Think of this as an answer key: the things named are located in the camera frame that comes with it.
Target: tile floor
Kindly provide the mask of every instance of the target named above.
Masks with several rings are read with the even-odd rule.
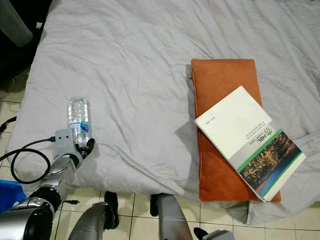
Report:
[[[16,116],[23,99],[28,71],[17,77],[13,92],[0,99],[0,123]],[[0,139],[0,156],[4,154],[12,127],[2,134]],[[10,180],[8,162],[0,163],[0,179]],[[68,198],[77,199],[79,205],[63,204],[55,214],[51,240],[66,240],[78,218],[93,203],[102,201],[104,193],[92,188],[71,190]],[[119,193],[120,223],[117,229],[108,230],[103,239],[144,240],[158,239],[158,219],[149,214],[149,196],[144,194]],[[207,232],[229,230],[236,240],[319,240],[320,239],[320,204],[314,204],[302,213],[279,219],[258,226],[246,226],[232,217],[224,209],[214,209],[205,204],[178,198],[189,227],[201,227]]]

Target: white floor tile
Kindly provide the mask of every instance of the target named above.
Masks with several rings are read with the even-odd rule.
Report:
[[[53,222],[52,222],[52,230],[51,230],[50,240],[55,240],[59,217],[60,217],[60,210],[56,211],[56,213],[54,215]]]
[[[194,233],[194,228],[199,228],[200,227],[200,222],[188,221],[188,225],[189,225],[190,232],[192,234],[192,238],[194,240],[197,240],[197,237],[196,237],[196,235]]]
[[[133,216],[158,218],[150,215],[150,195],[136,193],[134,198]]]
[[[246,224],[243,224],[242,222],[240,222],[240,221],[238,221],[236,219],[233,219],[233,225],[239,226],[239,227],[251,227],[251,228],[264,228],[265,227],[264,224],[246,225]]]
[[[16,182],[14,177],[11,175],[10,167],[2,166],[0,168],[0,180]]]
[[[232,225],[233,220],[223,208],[212,208],[201,204],[201,223]]]
[[[200,203],[176,197],[187,221],[200,222]]]
[[[236,240],[265,240],[265,229],[260,227],[234,226],[233,234]]]
[[[296,240],[319,240],[320,231],[296,230]]]
[[[232,225],[220,225],[220,224],[212,224],[212,223],[200,223],[200,228],[205,230],[208,234],[213,233],[217,230],[227,230],[229,232],[234,231],[234,227]]]
[[[129,240],[131,216],[119,216],[119,226],[116,229],[105,230],[103,240]]]
[[[3,124],[8,119],[18,115],[20,111],[21,103],[1,101],[0,100],[0,123]],[[8,124],[6,130],[7,133],[11,133],[15,122]]]
[[[158,219],[146,217],[133,217],[130,240],[159,239]]]
[[[320,208],[309,207],[294,216],[295,229],[320,230]]]
[[[134,207],[134,193],[117,193],[118,197],[118,214],[124,216],[132,216]],[[105,191],[101,192],[100,201],[105,200]]]
[[[62,211],[55,240],[67,240],[82,214],[82,212],[78,211]]]
[[[84,212],[92,206],[92,204],[98,203],[100,198],[100,190],[96,190],[91,187],[76,188],[68,192],[67,200],[78,200],[80,203],[77,205],[64,203],[62,210],[68,211],[80,211]]]
[[[25,95],[25,88],[28,76],[18,75],[15,80],[8,81],[6,84],[0,86],[0,91],[3,101],[21,103]]]
[[[3,132],[0,136],[0,156],[3,156],[5,154],[6,146],[9,142],[10,133]],[[0,166],[7,166],[10,167],[7,159],[4,159],[0,162]]]
[[[280,218],[267,222],[265,227],[269,229],[295,229],[295,218],[293,216]]]
[[[266,228],[265,240],[296,240],[296,231]]]

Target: orange cushion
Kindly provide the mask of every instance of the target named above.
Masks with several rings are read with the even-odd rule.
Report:
[[[203,114],[233,90],[243,86],[262,105],[252,59],[193,59],[195,115]],[[198,129],[199,197],[202,201],[248,201],[258,198],[210,140]],[[278,192],[272,202],[280,202]]]

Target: bottle label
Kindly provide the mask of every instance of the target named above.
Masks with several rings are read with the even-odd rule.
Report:
[[[81,121],[80,127],[82,130],[88,132],[89,131],[89,124],[87,121]]]
[[[80,127],[80,122],[79,121],[72,122],[72,123],[69,124],[69,126],[70,126],[71,129],[79,128]]]

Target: water bottle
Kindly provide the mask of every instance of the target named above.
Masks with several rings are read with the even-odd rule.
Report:
[[[85,147],[92,138],[89,102],[83,97],[72,97],[68,103],[68,123],[73,140],[79,147]]]

